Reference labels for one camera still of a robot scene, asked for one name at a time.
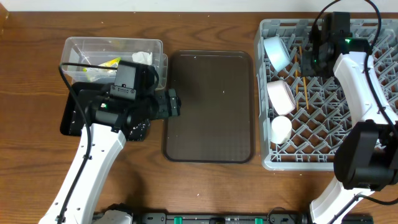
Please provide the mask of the yellow white snack wrapper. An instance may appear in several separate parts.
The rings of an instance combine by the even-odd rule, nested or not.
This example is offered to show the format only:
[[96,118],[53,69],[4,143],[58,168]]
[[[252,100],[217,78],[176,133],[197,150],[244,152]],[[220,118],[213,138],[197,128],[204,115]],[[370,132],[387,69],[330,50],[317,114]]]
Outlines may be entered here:
[[99,64],[101,68],[85,67],[83,71],[87,73],[86,77],[90,82],[95,82],[100,78],[108,78],[115,75],[120,60],[121,57],[117,57]]

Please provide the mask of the white napkin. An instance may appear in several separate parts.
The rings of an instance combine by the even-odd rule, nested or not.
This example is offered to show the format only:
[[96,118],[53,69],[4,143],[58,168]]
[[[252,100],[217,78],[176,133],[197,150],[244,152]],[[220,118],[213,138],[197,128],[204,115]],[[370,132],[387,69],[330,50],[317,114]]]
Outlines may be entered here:
[[153,56],[152,52],[135,52],[132,54],[132,61],[144,65],[152,65]]

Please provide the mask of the white paper cup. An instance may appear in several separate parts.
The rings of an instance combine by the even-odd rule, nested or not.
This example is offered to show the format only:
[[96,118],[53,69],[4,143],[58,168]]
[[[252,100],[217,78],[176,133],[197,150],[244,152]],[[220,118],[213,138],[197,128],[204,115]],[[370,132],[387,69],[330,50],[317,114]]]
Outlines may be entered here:
[[284,144],[292,132],[292,123],[286,116],[278,116],[271,122],[271,142],[274,144]]

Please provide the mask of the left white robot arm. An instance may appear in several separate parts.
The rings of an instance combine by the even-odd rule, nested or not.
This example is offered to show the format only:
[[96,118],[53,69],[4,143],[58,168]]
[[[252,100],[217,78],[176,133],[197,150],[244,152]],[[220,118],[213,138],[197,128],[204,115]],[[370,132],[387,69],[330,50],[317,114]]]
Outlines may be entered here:
[[115,81],[105,84],[86,106],[65,82],[81,114],[81,139],[63,184],[41,223],[91,223],[109,171],[131,131],[145,120],[180,115],[175,90],[157,90],[152,65],[122,60]]

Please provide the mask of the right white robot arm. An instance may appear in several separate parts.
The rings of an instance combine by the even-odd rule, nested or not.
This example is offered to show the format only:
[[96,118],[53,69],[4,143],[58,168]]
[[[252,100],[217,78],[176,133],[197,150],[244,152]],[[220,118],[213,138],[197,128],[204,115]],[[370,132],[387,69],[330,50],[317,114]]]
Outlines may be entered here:
[[397,183],[397,114],[374,70],[373,43],[353,37],[350,14],[332,12],[312,25],[312,49],[301,74],[335,77],[343,89],[352,128],[335,152],[334,178],[310,204],[309,222],[341,223],[361,199]]

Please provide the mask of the light blue small bowl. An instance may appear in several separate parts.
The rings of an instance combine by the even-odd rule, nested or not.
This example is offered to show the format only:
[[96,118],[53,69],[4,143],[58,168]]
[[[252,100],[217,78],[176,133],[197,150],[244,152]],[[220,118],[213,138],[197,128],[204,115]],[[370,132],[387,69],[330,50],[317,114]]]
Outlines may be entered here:
[[264,39],[263,44],[268,59],[277,73],[289,65],[290,55],[284,41],[280,37],[275,36]]

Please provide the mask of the wooden chopstick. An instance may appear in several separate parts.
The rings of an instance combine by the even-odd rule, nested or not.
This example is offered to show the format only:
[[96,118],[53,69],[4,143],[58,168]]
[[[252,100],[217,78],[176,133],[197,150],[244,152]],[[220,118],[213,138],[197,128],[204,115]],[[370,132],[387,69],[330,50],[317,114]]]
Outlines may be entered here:
[[[298,64],[297,53],[295,54],[294,61],[295,61],[295,63]],[[295,70],[295,81],[299,80],[298,74],[299,74],[299,73],[298,73],[298,70],[297,70],[297,68],[296,68],[296,70]],[[296,84],[296,87],[295,87],[295,94],[296,94],[296,96],[298,95],[298,93],[299,93],[299,84]],[[296,101],[296,110],[297,110],[297,111],[299,110],[299,101]]]
[[[303,53],[302,53],[303,51],[302,51],[302,47],[299,46],[298,49],[299,49],[299,54],[300,54],[300,68],[303,68]],[[307,94],[307,81],[306,81],[306,78],[303,75],[303,71],[301,71],[301,77],[302,77],[302,80],[303,80],[303,90],[304,90],[305,103],[306,103],[305,107],[308,110],[309,109],[309,104],[308,104],[308,94]]]

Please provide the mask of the white bowl with rice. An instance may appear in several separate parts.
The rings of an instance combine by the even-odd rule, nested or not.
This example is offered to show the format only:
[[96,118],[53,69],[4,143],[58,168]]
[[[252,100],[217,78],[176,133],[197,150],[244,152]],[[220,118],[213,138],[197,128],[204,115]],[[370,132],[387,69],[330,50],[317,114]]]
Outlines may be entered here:
[[283,80],[269,82],[267,92],[278,115],[287,115],[296,108],[294,96],[287,82]]

